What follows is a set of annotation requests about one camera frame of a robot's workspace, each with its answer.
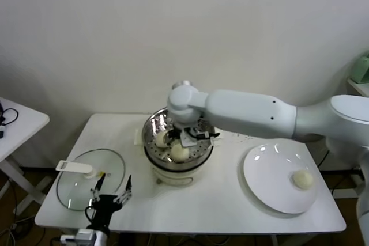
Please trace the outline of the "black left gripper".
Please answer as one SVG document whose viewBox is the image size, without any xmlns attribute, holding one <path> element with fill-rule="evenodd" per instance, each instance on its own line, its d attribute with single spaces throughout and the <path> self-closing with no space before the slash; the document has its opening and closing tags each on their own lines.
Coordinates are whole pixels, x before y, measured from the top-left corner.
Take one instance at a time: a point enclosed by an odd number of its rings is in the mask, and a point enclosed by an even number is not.
<svg viewBox="0 0 369 246">
<path fill-rule="evenodd" d="M 101 195 L 100 190 L 104 183 L 105 174 L 102 174 L 95 186 L 90 189 L 92 194 L 92 204 L 87 207 L 87 210 L 94 210 L 95 215 L 90 217 L 87 215 L 89 221 L 89 228 L 107 228 L 109 227 L 113 213 L 122 208 L 122 204 L 126 204 L 132 197 L 132 175 L 129 176 L 125 190 L 118 195 Z"/>
</svg>

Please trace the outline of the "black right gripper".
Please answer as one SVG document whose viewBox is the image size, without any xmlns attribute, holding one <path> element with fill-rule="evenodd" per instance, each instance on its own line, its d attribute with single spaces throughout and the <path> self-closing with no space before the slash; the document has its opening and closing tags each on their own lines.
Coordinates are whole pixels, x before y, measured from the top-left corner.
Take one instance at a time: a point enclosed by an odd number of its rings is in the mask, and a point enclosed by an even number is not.
<svg viewBox="0 0 369 246">
<path fill-rule="evenodd" d="M 180 138 L 180 140 L 173 139 L 167 143 L 167 146 L 173 146 L 181 142 L 183 147 L 193 147 L 201 141 L 210 140 L 210 133 L 201 131 L 196 127 L 187 127 L 181 130 L 169 130 L 169 138 Z"/>
</svg>

